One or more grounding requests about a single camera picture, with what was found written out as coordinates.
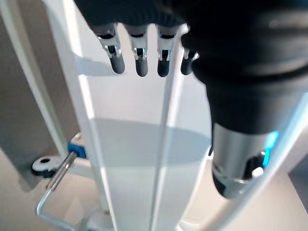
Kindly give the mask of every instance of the blue clamp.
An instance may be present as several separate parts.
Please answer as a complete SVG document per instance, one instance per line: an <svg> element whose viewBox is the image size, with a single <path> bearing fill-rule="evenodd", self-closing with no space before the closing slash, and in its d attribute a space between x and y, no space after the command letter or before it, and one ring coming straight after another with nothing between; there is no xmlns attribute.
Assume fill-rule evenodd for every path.
<svg viewBox="0 0 308 231"><path fill-rule="evenodd" d="M68 150L69 153L71 153L71 152L76 153L77 157L79 157L79 158L84 158L84 159L87 158L86 150L85 150L84 146L69 142L67 144L67 150Z"/></svg>

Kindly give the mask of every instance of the metal rod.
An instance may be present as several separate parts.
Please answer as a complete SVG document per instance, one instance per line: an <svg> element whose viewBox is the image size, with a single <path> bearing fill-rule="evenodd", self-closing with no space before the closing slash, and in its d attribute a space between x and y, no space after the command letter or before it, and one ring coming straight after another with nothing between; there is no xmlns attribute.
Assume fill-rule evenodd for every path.
<svg viewBox="0 0 308 231"><path fill-rule="evenodd" d="M65 160L62 162L61 166L57 170L54 177L49 181L47 185L47 191L45 192L44 196L39 201L37 209L36 209L37 216L43 218L47 223L61 228L62 230L75 231L75 228L71 226L69 223L61 219L55 218L54 216L48 213L43 212L43 207L48 197L51 195L53 191L55 191L55 189L57 188L57 186L63 179L64 175L67 173L68 169L71 167L76 157L77 157L77 154L74 152L71 152L65 158Z"/></svg>
<svg viewBox="0 0 308 231"><path fill-rule="evenodd" d="M71 167L72 163L76 159L77 154L74 152L71 152L65 160L62 162L61 166L53 176L53 178L49 181L47 185L47 189L50 189L52 191L55 191L55 189L58 187L59 183L61 182L64 175L67 173L69 167Z"/></svg>

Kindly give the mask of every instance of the blue led light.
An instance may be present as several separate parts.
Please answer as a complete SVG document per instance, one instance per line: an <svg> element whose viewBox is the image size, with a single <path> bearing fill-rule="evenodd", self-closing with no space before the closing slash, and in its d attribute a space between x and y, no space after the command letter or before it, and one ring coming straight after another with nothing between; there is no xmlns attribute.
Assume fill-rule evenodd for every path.
<svg viewBox="0 0 308 231"><path fill-rule="evenodd" d="M274 145L276 143L278 135L279 135L279 132L273 131L267 137L267 140L265 142L265 157L264 157L264 160L263 160L263 166L264 167L266 167L269 163L270 152L271 152L272 148L274 147Z"/></svg>

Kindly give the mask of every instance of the gray panel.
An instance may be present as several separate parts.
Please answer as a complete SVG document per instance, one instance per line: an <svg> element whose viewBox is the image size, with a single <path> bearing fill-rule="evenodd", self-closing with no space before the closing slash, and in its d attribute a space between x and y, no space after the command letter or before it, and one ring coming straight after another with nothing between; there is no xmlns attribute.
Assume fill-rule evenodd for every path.
<svg viewBox="0 0 308 231"><path fill-rule="evenodd" d="M25 0L21 1L21 9L51 99L69 140L79 128L45 8L41 1ZM29 191L38 182L30 172L32 162L41 155L56 153L55 146L1 18L0 51L0 148L20 173L23 190Z"/></svg>

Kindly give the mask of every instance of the metal cylinder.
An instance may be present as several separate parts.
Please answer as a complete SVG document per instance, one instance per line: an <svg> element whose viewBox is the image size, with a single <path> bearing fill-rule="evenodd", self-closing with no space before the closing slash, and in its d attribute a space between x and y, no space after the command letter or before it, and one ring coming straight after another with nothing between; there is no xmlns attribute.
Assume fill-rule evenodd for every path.
<svg viewBox="0 0 308 231"><path fill-rule="evenodd" d="M52 191L54 191L58 187L59 183L61 182L62 178L68 171L69 167L71 167L76 157L77 154L75 152L71 152L65 158L65 160L62 162L61 166L57 170L56 174L53 176L53 178L49 181L48 185L46 186L47 190L51 189Z"/></svg>

